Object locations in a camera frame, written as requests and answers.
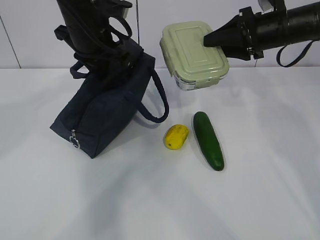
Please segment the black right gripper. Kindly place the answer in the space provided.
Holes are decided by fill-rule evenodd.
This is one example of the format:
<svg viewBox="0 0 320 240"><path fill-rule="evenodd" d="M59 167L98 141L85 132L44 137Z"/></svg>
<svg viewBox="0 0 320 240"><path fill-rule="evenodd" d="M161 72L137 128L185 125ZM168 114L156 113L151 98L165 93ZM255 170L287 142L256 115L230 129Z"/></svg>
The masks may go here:
<svg viewBox="0 0 320 240"><path fill-rule="evenodd" d="M239 10L239 15L234 16L224 26L205 35L203 45L205 47L221 47L227 58L250 61L253 56L255 60L262 59L264 53L258 46L255 20L255 14L250 6L242 8Z"/></svg>

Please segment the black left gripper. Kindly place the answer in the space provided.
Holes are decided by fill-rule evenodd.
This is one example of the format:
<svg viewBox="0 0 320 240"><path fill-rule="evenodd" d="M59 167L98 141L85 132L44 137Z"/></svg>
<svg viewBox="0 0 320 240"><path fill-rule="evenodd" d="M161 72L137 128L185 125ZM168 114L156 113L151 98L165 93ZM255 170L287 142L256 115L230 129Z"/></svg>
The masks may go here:
<svg viewBox="0 0 320 240"><path fill-rule="evenodd" d="M120 77L134 67L134 43L124 42L116 48L117 53L102 50L86 54L86 81L97 83L119 83Z"/></svg>

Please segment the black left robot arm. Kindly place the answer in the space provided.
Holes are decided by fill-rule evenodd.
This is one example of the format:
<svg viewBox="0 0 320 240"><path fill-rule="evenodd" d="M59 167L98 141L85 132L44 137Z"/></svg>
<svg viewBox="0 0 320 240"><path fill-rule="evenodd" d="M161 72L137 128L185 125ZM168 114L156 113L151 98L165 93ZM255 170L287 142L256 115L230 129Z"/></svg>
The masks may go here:
<svg viewBox="0 0 320 240"><path fill-rule="evenodd" d="M108 74L118 67L127 67L130 53L126 41L132 29L126 21L132 3L127 0L59 0L65 24L54 31L58 40L74 50L77 60L70 68L74 79L85 79L80 72Z"/></svg>

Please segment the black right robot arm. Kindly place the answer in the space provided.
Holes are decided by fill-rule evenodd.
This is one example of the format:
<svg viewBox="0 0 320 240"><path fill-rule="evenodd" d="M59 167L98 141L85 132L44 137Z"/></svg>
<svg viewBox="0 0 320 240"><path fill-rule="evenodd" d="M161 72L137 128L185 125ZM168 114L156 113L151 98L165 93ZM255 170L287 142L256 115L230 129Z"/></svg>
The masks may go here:
<svg viewBox="0 0 320 240"><path fill-rule="evenodd" d="M205 47L221 47L228 58L249 61L264 57L264 51L279 48L276 61L288 45L307 42L301 54L286 67L297 64L314 42L320 40L319 2L287 9L283 0L261 4L263 12L252 8L239 10L228 23L203 38Z"/></svg>

